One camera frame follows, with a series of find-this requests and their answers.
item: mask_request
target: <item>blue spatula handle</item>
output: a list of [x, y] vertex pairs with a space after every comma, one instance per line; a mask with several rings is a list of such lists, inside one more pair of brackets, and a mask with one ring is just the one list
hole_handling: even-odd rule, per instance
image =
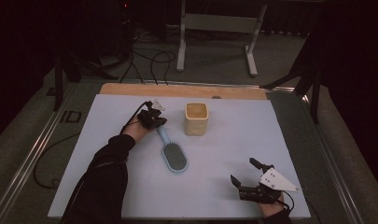
[[171, 142], [171, 140], [169, 140], [168, 134], [166, 133], [163, 125], [157, 128], [157, 133], [159, 133], [165, 145]]

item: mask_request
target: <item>dark background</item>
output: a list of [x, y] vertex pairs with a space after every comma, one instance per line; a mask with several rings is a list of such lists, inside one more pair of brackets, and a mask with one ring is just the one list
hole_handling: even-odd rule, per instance
[[[187, 12], [197, 12], [203, 2], [188, 1]], [[252, 1], [242, 1], [242, 7], [236, 1], [214, 2], [207, 13], [257, 15], [249, 10], [255, 8]], [[163, 38], [166, 24], [179, 24], [180, 1], [140, 0], [132, 6], [133, 20]], [[99, 13], [101, 18], [110, 14]], [[0, 0], [0, 133], [42, 86], [54, 66], [56, 47], [82, 57], [100, 55], [100, 34], [91, 32], [83, 15], [77, 0]], [[105, 20], [114, 38], [118, 26], [110, 22]], [[271, 2], [262, 25], [266, 34], [306, 36], [313, 29], [296, 66], [321, 64], [322, 84], [378, 180], [378, 2]]]

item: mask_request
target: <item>robotic hand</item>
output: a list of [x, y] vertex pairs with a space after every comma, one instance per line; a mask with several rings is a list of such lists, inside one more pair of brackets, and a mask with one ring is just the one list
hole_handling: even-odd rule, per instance
[[[137, 110], [133, 113], [133, 116], [128, 120], [128, 122], [122, 127], [120, 134], [124, 132], [124, 130], [127, 128], [128, 125], [131, 125], [130, 121], [133, 120], [134, 116], [137, 114], [137, 118], [141, 125], [148, 129], [156, 129], [160, 127], [162, 124], [164, 124], [167, 119], [160, 118], [160, 110], [164, 110], [164, 108], [160, 105], [160, 103], [155, 100], [154, 103], [156, 104], [156, 108], [153, 108], [153, 103], [151, 101], [146, 101], [142, 103]], [[139, 114], [138, 111], [143, 107], [147, 107], [147, 110], [142, 109]]]
[[144, 102], [144, 104], [147, 106], [147, 110], [142, 109], [137, 116], [142, 126], [149, 130], [162, 126], [167, 119], [160, 118], [160, 110], [153, 108], [151, 101]]
[[231, 175], [231, 182], [238, 188], [240, 199], [255, 203], [281, 203], [290, 212], [291, 209], [289, 206], [279, 201], [278, 198], [281, 196], [282, 191], [299, 191], [300, 189], [279, 174], [273, 168], [273, 165], [261, 164], [253, 158], [250, 158], [250, 163], [256, 168], [261, 169], [263, 176], [259, 180], [259, 185], [251, 188], [241, 186], [241, 182]]

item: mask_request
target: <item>metal stand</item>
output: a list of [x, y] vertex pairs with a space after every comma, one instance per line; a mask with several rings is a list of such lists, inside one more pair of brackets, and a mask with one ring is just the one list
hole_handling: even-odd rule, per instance
[[260, 13], [257, 18], [244, 17], [227, 17], [203, 14], [186, 13], [186, 0], [182, 0], [182, 11], [180, 19], [180, 45], [177, 54], [176, 70], [182, 72], [185, 68], [186, 54], [186, 29], [207, 30], [207, 31], [226, 31], [237, 33], [252, 34], [253, 38], [249, 46], [245, 46], [245, 54], [247, 64], [249, 66], [250, 76], [256, 77], [258, 70], [256, 69], [255, 60], [253, 58], [253, 49], [259, 36], [259, 30], [266, 11], [267, 5], [261, 6]]

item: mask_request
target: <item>hand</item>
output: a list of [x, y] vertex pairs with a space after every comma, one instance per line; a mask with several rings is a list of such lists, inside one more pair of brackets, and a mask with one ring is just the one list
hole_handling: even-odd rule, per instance
[[[284, 194], [281, 193], [281, 196], [278, 198], [279, 201], [284, 201]], [[272, 215], [275, 215], [276, 213], [284, 210], [284, 206], [278, 202], [266, 204], [266, 203], [259, 203], [259, 208], [261, 213], [263, 214], [263, 217], [270, 217]]]
[[128, 134], [132, 137], [136, 143], [138, 143], [147, 133], [153, 130], [148, 130], [142, 126], [139, 119], [135, 116], [132, 120], [128, 123], [127, 127], [125, 128], [123, 134]]

